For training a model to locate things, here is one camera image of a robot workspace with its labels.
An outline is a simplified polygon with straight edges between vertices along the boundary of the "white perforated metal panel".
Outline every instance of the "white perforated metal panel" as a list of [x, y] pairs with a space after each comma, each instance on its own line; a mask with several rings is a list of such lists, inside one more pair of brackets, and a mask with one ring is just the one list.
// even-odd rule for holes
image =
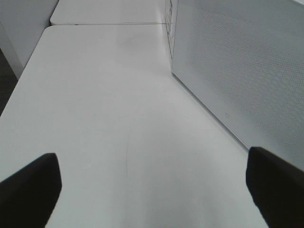
[[304, 170], [304, 6], [179, 0], [172, 70], [247, 146]]

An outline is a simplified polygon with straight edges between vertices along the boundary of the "table surface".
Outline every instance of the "table surface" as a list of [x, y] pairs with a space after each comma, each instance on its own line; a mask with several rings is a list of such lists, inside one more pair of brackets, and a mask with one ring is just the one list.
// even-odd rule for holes
[[247, 152], [171, 75], [163, 25], [52, 26], [0, 117], [0, 180], [47, 152], [47, 228], [266, 228]]
[[60, 0], [52, 25], [159, 24], [165, 0]]

